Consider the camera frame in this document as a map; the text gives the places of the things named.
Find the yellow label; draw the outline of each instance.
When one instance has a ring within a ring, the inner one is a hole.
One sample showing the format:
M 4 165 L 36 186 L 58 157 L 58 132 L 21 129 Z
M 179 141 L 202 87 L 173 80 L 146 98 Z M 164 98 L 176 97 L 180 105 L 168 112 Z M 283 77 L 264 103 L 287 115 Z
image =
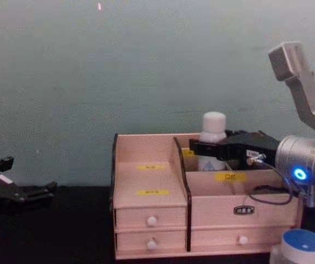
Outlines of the yellow label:
M 137 169 L 164 169 L 164 165 L 137 166 Z
M 136 195 L 169 195 L 169 190 L 141 190 Z
M 183 153 L 183 157 L 185 157 L 185 158 L 191 158 L 191 157 L 195 156 L 193 150 L 189 150 L 188 148 L 183 149 L 182 153 Z
M 239 172 L 216 172 L 217 182 L 246 182 L 246 173 Z

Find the teal wall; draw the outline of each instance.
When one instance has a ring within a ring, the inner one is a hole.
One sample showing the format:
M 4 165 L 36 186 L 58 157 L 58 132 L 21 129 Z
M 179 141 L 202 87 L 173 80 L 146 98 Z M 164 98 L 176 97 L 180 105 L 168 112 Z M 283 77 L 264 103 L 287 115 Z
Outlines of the teal wall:
M 0 0 L 7 175 L 108 185 L 114 133 L 199 131 L 207 111 L 232 130 L 315 136 L 266 54 L 292 40 L 315 71 L 315 1 Z

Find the blue light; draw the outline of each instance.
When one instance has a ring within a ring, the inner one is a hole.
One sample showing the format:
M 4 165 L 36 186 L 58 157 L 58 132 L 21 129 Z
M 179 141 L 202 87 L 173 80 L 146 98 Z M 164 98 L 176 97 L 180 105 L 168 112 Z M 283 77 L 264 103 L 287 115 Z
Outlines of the blue light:
M 302 169 L 295 169 L 294 170 L 294 176 L 298 180 L 305 180 L 307 178 L 306 173 Z

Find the white plastic container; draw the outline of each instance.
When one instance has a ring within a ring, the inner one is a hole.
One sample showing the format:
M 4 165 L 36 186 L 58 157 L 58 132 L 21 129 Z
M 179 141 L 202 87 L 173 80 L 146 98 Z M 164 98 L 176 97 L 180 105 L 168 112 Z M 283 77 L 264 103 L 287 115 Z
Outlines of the white plastic container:
M 225 115 L 219 112 L 204 114 L 200 141 L 217 143 L 225 138 Z M 223 161 L 219 161 L 214 157 L 199 156 L 199 171 L 222 171 L 224 168 L 225 164 Z
M 292 229 L 271 249 L 270 264 L 315 264 L 315 233 Z

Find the white drawer knob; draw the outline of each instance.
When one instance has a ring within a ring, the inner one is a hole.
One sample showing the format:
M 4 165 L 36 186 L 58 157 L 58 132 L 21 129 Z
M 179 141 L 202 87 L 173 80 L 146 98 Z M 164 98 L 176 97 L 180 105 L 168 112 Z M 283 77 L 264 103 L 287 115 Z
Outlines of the white drawer knob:
M 240 245 L 245 245 L 245 244 L 247 244 L 247 243 L 248 243 L 248 238 L 247 238 L 246 236 L 241 235 L 241 236 L 239 237 L 239 244 L 240 244 Z
M 157 219 L 155 216 L 150 216 L 147 220 L 147 225 L 149 227 L 153 227 L 155 224 L 157 224 Z
M 156 242 L 155 240 L 151 239 L 148 243 L 147 243 L 147 248 L 148 249 L 155 249 L 156 248 Z

